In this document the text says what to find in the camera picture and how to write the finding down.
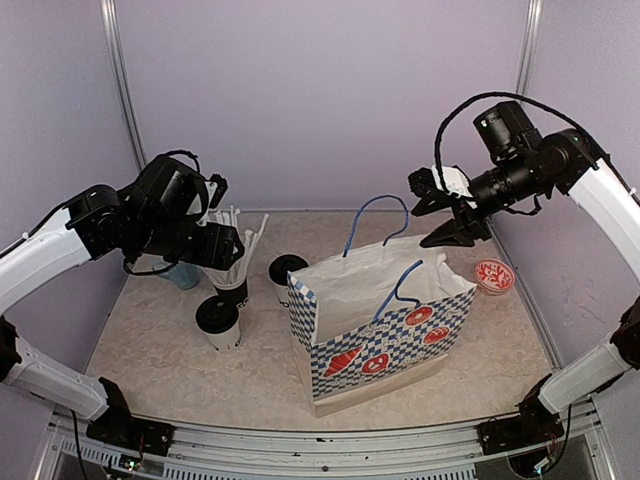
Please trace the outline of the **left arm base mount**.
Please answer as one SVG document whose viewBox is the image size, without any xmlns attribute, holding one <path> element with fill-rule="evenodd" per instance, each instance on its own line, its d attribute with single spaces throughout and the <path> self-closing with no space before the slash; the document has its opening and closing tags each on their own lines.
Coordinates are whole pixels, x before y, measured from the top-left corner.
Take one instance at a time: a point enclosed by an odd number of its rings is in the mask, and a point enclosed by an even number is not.
<svg viewBox="0 0 640 480">
<path fill-rule="evenodd" d="M 89 421 L 86 436 L 142 454 L 166 457 L 175 428 L 169 423 L 133 416 L 120 388 L 104 377 L 98 381 L 106 393 L 107 409 Z"/>
</svg>

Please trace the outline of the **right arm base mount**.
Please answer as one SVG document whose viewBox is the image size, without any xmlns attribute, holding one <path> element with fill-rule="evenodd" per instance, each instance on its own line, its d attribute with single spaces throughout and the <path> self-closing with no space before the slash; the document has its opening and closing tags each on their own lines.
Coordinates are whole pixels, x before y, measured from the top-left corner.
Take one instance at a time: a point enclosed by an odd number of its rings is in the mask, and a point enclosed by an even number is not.
<svg viewBox="0 0 640 480">
<path fill-rule="evenodd" d="M 484 455 L 548 442 L 565 434 L 559 414 L 547 410 L 534 391 L 518 404 L 516 415 L 480 423 L 477 432 Z"/>
</svg>

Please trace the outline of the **checkered paper takeout bag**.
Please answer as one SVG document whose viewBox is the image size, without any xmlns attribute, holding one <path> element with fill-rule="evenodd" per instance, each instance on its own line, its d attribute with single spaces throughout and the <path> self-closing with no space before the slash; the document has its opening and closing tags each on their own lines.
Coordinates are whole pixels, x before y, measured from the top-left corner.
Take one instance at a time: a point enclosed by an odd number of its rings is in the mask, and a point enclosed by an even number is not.
<svg viewBox="0 0 640 480">
<path fill-rule="evenodd" d="M 287 273 L 293 356 L 323 417 L 438 373 L 477 286 L 404 229 Z"/>
</svg>

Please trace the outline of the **black plastic cup lid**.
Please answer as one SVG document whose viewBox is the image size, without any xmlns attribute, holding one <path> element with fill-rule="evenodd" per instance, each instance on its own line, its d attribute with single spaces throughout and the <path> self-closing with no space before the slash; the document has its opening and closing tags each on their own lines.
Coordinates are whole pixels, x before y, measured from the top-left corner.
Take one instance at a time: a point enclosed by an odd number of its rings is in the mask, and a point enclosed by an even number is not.
<svg viewBox="0 0 640 480">
<path fill-rule="evenodd" d="M 308 262 L 295 254 L 285 254 L 277 257 L 269 265 L 270 280 L 280 286 L 286 286 L 290 272 L 296 272 L 307 268 Z"/>
</svg>

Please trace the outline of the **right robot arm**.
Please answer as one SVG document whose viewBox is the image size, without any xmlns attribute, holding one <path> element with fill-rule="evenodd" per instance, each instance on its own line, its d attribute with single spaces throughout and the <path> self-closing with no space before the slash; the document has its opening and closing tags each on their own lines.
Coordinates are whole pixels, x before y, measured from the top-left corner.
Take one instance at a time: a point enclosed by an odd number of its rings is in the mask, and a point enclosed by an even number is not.
<svg viewBox="0 0 640 480">
<path fill-rule="evenodd" d="M 474 103 L 494 98 L 473 126 L 492 168 L 470 177 L 442 160 L 444 133 Z M 632 274 L 639 273 L 639 200 L 609 154 L 577 121 L 539 101 L 508 92 L 482 93 L 457 106 L 439 125 L 433 164 L 408 177 L 418 202 L 415 217 L 443 209 L 451 220 L 429 233 L 422 247 L 472 247 L 487 240 L 488 220 L 499 212 L 517 214 L 515 204 L 558 194 L 580 209 L 604 234 Z M 535 442 L 551 415 L 601 391 L 639 367 L 639 305 L 633 303 L 618 327 L 590 351 L 540 381 L 520 403 L 511 433 Z"/>
</svg>

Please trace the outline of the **white paper coffee cup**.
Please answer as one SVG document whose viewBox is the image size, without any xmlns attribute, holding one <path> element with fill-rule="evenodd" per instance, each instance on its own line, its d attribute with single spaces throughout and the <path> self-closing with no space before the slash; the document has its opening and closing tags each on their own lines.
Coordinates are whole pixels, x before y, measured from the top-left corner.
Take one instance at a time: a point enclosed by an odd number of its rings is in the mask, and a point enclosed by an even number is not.
<svg viewBox="0 0 640 480">
<path fill-rule="evenodd" d="M 285 309 L 289 308 L 289 291 L 286 282 L 275 281 L 274 288 L 278 303 Z"/>
</svg>

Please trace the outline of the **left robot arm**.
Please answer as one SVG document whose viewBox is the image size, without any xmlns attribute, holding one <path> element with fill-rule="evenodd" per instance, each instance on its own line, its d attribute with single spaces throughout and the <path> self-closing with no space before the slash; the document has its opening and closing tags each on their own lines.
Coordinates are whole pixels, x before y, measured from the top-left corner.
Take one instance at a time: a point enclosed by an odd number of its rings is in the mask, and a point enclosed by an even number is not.
<svg viewBox="0 0 640 480">
<path fill-rule="evenodd" d="M 1 310 L 61 274 L 114 250 L 134 274 L 143 255 L 161 257 L 170 268 L 188 263 L 228 271 L 244 255 L 237 229 L 214 223 L 208 213 L 228 183 L 205 177 L 188 150 L 157 155 L 129 185 L 116 190 L 95 185 L 54 207 L 31 231 L 1 253 Z M 55 402 L 92 423 L 121 445 L 140 434 L 120 388 L 88 377 L 36 351 L 16 327 L 1 322 L 1 381 Z"/>
</svg>

